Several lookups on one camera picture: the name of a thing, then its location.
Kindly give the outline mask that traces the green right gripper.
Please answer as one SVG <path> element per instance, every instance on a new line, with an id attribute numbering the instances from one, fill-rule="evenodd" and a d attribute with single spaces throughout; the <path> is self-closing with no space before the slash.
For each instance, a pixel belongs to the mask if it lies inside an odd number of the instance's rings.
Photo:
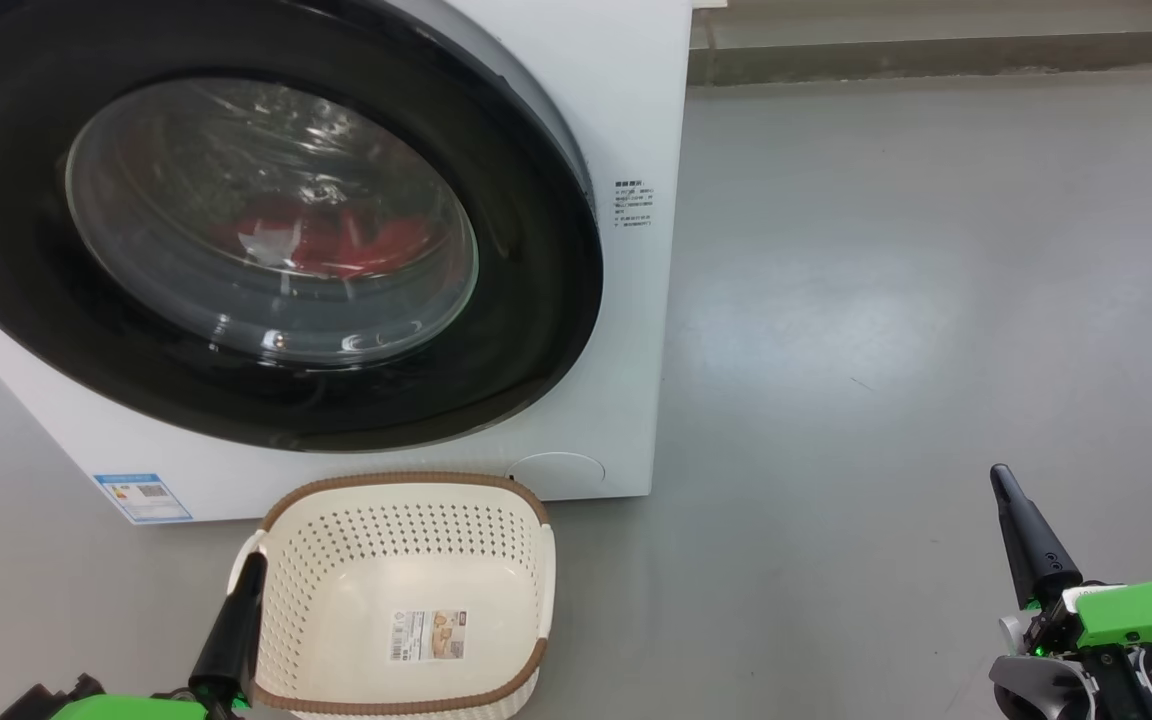
<path id="1" fill-rule="evenodd" d="M 1043 609 L 1024 628 L 1025 655 L 1151 646 L 1152 582 L 1082 585 L 1078 566 L 1011 469 L 993 465 L 990 483 L 1020 609 Z"/>

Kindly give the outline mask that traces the blue energy label sticker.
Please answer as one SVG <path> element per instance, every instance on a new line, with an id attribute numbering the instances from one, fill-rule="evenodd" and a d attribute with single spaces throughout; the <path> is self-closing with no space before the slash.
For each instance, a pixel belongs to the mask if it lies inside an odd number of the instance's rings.
<path id="1" fill-rule="evenodd" d="M 132 524 L 173 524 L 194 521 L 191 511 L 185 509 L 159 475 L 94 475 L 93 479 Z"/>

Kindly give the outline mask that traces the paper product sticker with barcode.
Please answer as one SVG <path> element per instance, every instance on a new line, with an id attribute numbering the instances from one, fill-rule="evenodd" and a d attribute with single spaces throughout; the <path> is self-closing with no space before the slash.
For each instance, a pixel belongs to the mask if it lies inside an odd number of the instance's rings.
<path id="1" fill-rule="evenodd" d="M 391 662 L 460 661 L 467 652 L 468 612 L 396 611 L 391 616 Z"/>

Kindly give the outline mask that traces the round glass washer door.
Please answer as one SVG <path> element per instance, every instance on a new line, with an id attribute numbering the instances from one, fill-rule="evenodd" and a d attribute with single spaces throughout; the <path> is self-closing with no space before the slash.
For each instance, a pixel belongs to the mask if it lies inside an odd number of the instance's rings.
<path id="1" fill-rule="evenodd" d="M 209 240 L 262 194 L 442 243 L 265 268 Z M 279 450 L 444 441 L 567 373 L 602 270 L 562 120 L 387 0 L 0 0 L 0 331 L 114 404 Z"/>

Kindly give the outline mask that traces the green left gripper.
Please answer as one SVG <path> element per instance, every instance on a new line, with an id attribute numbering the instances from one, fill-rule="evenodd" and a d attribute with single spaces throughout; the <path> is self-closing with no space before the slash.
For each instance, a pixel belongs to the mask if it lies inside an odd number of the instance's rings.
<path id="1" fill-rule="evenodd" d="M 191 691 L 88 694 L 58 708 L 50 720 L 247 720 L 259 659 L 266 570 L 264 553 L 248 553 L 189 676 Z M 212 717 L 207 706 L 230 707 Z"/>

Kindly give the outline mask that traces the white front-load washing machine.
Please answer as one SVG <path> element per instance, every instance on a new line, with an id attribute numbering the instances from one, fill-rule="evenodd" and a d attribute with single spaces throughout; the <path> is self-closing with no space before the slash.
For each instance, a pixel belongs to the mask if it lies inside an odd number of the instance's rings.
<path id="1" fill-rule="evenodd" d="M 298 452 L 114 404 L 0 331 L 1 381 L 94 484 L 94 475 L 156 473 L 194 521 L 247 520 L 317 480 L 399 471 L 509 479 L 513 462 L 571 452 L 602 464 L 602 498 L 652 488 L 690 0 L 387 1 L 520 81 L 543 120 L 570 132 L 602 242 L 602 301 L 584 350 L 541 397 L 470 433 L 391 450 Z"/>

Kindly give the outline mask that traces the cream laundry basket brown rim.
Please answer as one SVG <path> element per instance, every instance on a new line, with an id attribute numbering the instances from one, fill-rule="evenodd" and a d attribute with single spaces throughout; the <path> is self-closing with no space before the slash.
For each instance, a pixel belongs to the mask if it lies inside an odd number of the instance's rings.
<path id="1" fill-rule="evenodd" d="M 456 471 L 317 480 L 234 561 L 268 560 L 251 700 L 298 720 L 511 720 L 540 679 L 556 538 L 520 483 Z M 460 661 L 391 662 L 396 611 L 468 612 Z"/>

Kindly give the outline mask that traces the grey wall baseboard strip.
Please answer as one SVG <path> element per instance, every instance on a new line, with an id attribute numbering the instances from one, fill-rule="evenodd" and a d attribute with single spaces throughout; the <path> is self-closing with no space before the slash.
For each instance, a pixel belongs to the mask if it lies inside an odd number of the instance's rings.
<path id="1" fill-rule="evenodd" d="M 1152 31 L 692 50 L 689 88 L 1052 76 L 1152 67 Z"/>

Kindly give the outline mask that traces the red and white garment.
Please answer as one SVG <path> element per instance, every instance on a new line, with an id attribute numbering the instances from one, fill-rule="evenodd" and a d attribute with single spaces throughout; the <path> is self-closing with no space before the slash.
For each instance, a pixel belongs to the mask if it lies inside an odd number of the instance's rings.
<path id="1" fill-rule="evenodd" d="M 314 205 L 278 194 L 248 200 L 207 238 L 265 268 L 347 281 L 392 274 L 442 243 L 429 219 L 384 214 L 372 202 Z"/>

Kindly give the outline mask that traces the round white drain filter cover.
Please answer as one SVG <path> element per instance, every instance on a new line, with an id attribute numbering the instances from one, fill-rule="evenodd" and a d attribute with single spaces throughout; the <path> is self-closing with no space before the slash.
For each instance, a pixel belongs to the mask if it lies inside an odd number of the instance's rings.
<path id="1" fill-rule="evenodd" d="M 605 497 L 602 464 L 593 457 L 571 452 L 526 456 L 513 462 L 506 477 L 547 502 Z"/>

